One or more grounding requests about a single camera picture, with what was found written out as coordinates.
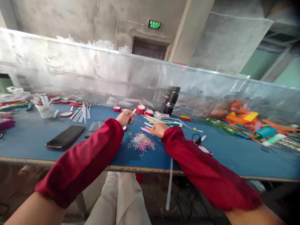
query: perforated metal panel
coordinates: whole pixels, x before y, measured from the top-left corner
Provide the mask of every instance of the perforated metal panel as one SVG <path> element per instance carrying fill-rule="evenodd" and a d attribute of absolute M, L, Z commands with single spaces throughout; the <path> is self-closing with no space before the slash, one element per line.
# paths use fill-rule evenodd
<path fill-rule="evenodd" d="M 221 117 L 234 99 L 244 99 L 274 122 L 300 121 L 298 89 L 3 28 L 0 50 L 0 71 L 32 93 L 162 110 L 168 88 L 180 86 L 174 114 Z"/>

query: blue table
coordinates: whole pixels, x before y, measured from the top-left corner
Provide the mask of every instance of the blue table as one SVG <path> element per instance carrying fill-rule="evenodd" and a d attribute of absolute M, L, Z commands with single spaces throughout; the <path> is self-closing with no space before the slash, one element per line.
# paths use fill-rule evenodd
<path fill-rule="evenodd" d="M 69 111 L 70 108 L 68 104 L 54 105 L 54 109 L 60 112 Z M 0 139 L 0 161 L 52 165 L 66 150 L 46 148 L 45 143 L 71 125 L 89 128 L 95 120 L 116 118 L 118 115 L 119 112 L 114 112 L 111 107 L 93 106 L 91 119 L 88 119 L 85 125 L 84 122 L 73 122 L 68 117 L 57 116 L 55 120 L 42 119 L 35 107 L 31 112 L 21 111 L 14 115 L 15 127 L 1 132 L 4 136 Z M 148 150 L 142 157 L 140 151 L 128 147 L 131 136 L 135 133 L 145 133 L 140 129 L 145 126 L 144 122 L 146 119 L 137 115 L 133 123 L 127 126 L 120 149 L 107 170 L 138 173 L 169 171 L 171 158 L 164 151 L 164 144 L 159 138 L 151 137 L 156 143 L 156 149 Z M 191 139 L 194 133 L 206 135 L 203 145 L 214 154 L 216 160 L 239 176 L 259 180 L 300 182 L 299 154 L 274 147 L 265 148 L 252 140 L 228 135 L 207 121 L 193 119 L 192 122 L 183 122 L 189 127 L 204 131 L 199 133 L 183 127 L 186 139 Z M 85 133 L 86 131 L 77 142 L 85 141 Z M 174 173 L 182 173 L 177 163 L 174 164 Z"/>

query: white pants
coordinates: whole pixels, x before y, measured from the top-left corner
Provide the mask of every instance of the white pants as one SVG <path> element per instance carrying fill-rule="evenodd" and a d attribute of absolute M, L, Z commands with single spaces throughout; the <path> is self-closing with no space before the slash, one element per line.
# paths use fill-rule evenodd
<path fill-rule="evenodd" d="M 143 192 L 134 173 L 108 172 L 85 225 L 148 225 Z"/>

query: table edge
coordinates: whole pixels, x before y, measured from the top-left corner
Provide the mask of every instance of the table edge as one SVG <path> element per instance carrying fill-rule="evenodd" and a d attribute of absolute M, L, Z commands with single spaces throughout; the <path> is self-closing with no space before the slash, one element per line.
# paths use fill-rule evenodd
<path fill-rule="evenodd" d="M 37 164 L 52 166 L 56 161 L 52 160 L 40 160 L 40 159 L 26 159 L 26 158 L 11 158 L 11 157 L 0 157 L 0 162 L 5 163 L 20 163 L 20 164 Z M 130 172 L 130 173 L 170 173 L 169 169 L 157 169 L 148 167 L 130 167 L 130 166 L 115 166 L 109 165 L 105 168 L 105 171 L 116 171 L 116 172 Z M 181 170 L 173 170 L 174 175 L 184 175 Z M 300 183 L 300 180 L 286 179 L 277 177 L 259 177 L 259 176 L 240 176 L 243 179 L 262 180 L 262 181 L 276 181 L 276 182 L 296 182 Z"/>

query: exit sign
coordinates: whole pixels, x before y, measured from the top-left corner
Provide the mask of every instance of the exit sign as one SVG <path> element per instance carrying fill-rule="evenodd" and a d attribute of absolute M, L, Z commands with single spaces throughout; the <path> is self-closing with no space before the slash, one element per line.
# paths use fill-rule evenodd
<path fill-rule="evenodd" d="M 160 30 L 160 28 L 162 28 L 162 23 L 154 21 L 154 20 L 149 20 L 148 21 L 148 28 L 152 28 L 152 29 L 155 29 L 155 30 Z"/>

